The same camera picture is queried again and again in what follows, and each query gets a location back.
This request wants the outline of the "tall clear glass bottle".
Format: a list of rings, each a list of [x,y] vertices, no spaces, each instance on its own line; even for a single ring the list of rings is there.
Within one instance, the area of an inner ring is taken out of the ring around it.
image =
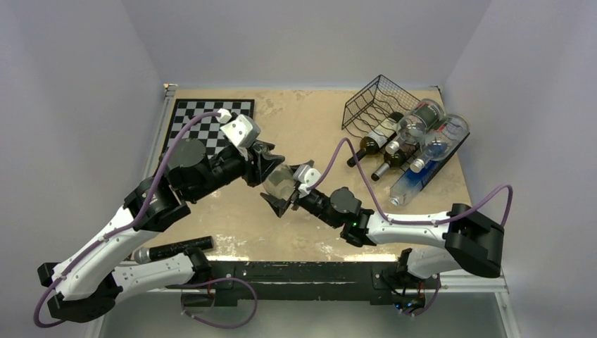
[[[281,164],[268,175],[263,188],[277,199],[288,200],[295,191],[296,183],[292,169],[286,164]]]

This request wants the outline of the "small clear bottle silver cap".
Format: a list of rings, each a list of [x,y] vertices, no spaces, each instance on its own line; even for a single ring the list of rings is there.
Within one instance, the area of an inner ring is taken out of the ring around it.
[[[448,114],[422,139],[421,154],[410,164],[419,173],[430,161],[445,159],[470,132],[468,121],[458,114]]]

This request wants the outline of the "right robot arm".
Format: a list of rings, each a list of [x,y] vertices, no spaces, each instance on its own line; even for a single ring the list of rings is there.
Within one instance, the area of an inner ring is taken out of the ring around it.
[[[329,196],[320,192],[313,186],[320,176],[311,163],[282,164],[265,179],[261,196],[278,217],[302,208],[339,228],[341,238],[353,246],[417,245],[401,254],[395,268],[403,286],[459,269],[479,277],[500,276],[504,227],[472,207],[453,204],[451,210],[435,214],[384,214],[363,208],[348,187]]]

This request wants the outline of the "round clear bottle silver cap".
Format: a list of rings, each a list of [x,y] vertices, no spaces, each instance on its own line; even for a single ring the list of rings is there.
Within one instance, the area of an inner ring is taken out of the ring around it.
[[[432,99],[422,99],[403,116],[396,126],[396,136],[385,146],[387,154],[396,153],[409,139],[420,140],[431,127],[445,116],[439,103]]]

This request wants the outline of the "dark green labelled wine bottle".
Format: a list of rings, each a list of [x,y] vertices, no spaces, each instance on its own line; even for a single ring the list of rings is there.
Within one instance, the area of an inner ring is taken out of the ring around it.
[[[371,174],[373,181],[378,181],[388,170],[397,169],[404,165],[420,148],[419,144],[404,144],[393,153],[384,153],[384,162]]]

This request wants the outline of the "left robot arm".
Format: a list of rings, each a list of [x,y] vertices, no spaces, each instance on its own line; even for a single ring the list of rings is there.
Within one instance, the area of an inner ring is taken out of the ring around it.
[[[260,140],[229,144],[210,157],[199,139],[179,139],[162,155],[155,173],[124,200],[108,224],[77,253],[38,267],[53,325],[87,323],[117,303],[152,289],[178,285],[200,288],[212,275],[196,247],[151,263],[122,265],[136,248],[190,214],[190,205],[229,183],[262,184],[284,157]]]

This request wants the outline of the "blue square glass bottle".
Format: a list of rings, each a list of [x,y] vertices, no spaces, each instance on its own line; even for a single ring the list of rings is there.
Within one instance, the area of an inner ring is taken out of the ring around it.
[[[395,206],[408,205],[451,160],[469,135],[470,133],[467,133],[455,148],[450,150],[446,158],[429,162],[419,173],[407,169],[390,188],[389,202]]]

